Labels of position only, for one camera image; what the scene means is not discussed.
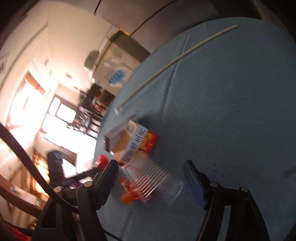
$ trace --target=black cable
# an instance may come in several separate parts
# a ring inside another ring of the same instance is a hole
[[[0,138],[6,142],[10,149],[16,154],[23,165],[28,169],[30,174],[35,178],[35,180],[40,184],[43,190],[58,204],[62,207],[68,208],[71,212],[78,213],[78,208],[68,203],[66,200],[61,198],[48,183],[44,180],[38,169],[35,167],[31,158],[28,156],[26,151],[14,138],[14,136],[0,123]]]
[[[98,10],[98,7],[99,7],[101,1],[102,1],[102,0],[100,0],[100,1],[98,2],[98,5],[96,6],[96,9],[95,9],[95,11],[94,11],[94,15],[96,15],[96,12],[97,12],[97,10]]]
[[[114,238],[114,239],[116,239],[116,240],[118,240],[118,241],[123,241],[122,239],[117,238],[116,236],[114,236],[113,234],[109,233],[109,232],[106,231],[105,229],[103,229],[103,230],[104,230],[104,233],[107,234],[107,235],[109,235],[110,237],[112,237],[112,238]]]
[[[158,14],[160,11],[164,10],[167,6],[171,5],[174,3],[176,0],[172,0],[171,2],[167,3],[164,5],[161,9],[157,10],[155,13],[153,13],[149,18],[147,18],[144,22],[140,24],[139,27],[137,27],[129,36],[131,37],[136,31],[139,30],[140,27],[142,27],[145,23],[147,23],[151,18],[153,18],[156,14]]]

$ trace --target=white wall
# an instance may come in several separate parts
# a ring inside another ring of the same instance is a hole
[[[97,0],[52,0],[52,1],[63,1],[68,4],[74,5],[78,8],[84,9],[85,11],[94,14],[94,11],[96,10],[96,6],[98,5]]]
[[[55,93],[56,95],[69,101],[71,104],[78,106],[78,103],[79,103],[79,101],[77,100],[77,97],[79,95],[78,91],[68,89],[67,87],[60,84]]]
[[[17,56],[22,52],[25,46],[30,43],[34,35],[47,24],[47,19],[48,2],[40,1],[29,11],[27,18],[10,34],[0,50],[0,56],[9,54],[6,64],[6,73],[17,59]],[[6,73],[0,76],[0,84],[6,78]]]
[[[111,24],[70,4],[51,1],[48,27],[57,78],[68,88],[84,89],[89,78],[88,71],[83,68],[84,61],[91,51],[99,49]],[[73,78],[67,78],[65,72]]]
[[[46,140],[44,136],[45,134],[39,131],[36,135],[35,146],[34,146],[36,151],[38,151],[42,156],[46,157],[47,152],[53,149],[59,150],[66,155],[71,155],[70,151]]]
[[[25,73],[29,70],[37,81],[47,79],[44,69],[38,68],[38,62],[44,58],[51,59],[48,45],[48,2],[40,1],[32,8],[27,18],[22,21],[11,33],[0,51],[0,56],[8,55],[6,71],[0,76],[0,122],[5,124],[13,97],[21,83]],[[34,147],[34,135],[38,131],[44,114],[57,88],[57,82],[50,82],[45,90],[43,103],[38,110],[40,115],[36,121],[36,129],[31,133],[32,138],[27,145],[26,152],[32,156]],[[0,174],[9,179],[13,172],[20,166],[20,161],[11,153],[10,149],[0,140]],[[0,211],[4,218],[9,220],[7,206],[0,197]]]

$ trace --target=cardboard box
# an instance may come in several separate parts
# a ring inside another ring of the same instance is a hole
[[[105,134],[105,150],[110,152],[120,166],[128,163],[137,150],[149,154],[158,135],[128,119]]]

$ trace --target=orange object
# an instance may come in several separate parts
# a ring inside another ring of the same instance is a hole
[[[127,204],[132,201],[139,200],[139,196],[135,191],[129,191],[123,194],[120,200],[123,204]]]
[[[144,140],[139,146],[139,150],[149,154],[158,139],[158,135],[148,130]]]
[[[128,189],[128,190],[132,190],[132,184],[129,181],[126,181],[126,183],[124,184],[124,186]]]

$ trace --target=window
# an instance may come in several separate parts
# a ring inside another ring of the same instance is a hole
[[[40,84],[27,72],[9,109],[6,121],[9,130],[26,125],[35,117],[44,93]]]
[[[27,72],[11,103],[6,127],[23,148],[29,146],[38,131],[36,126],[40,123],[44,93],[40,84]]]
[[[68,101],[55,96],[45,116],[42,130],[48,133],[65,128],[67,125],[73,123],[76,116],[76,109],[77,107]]]

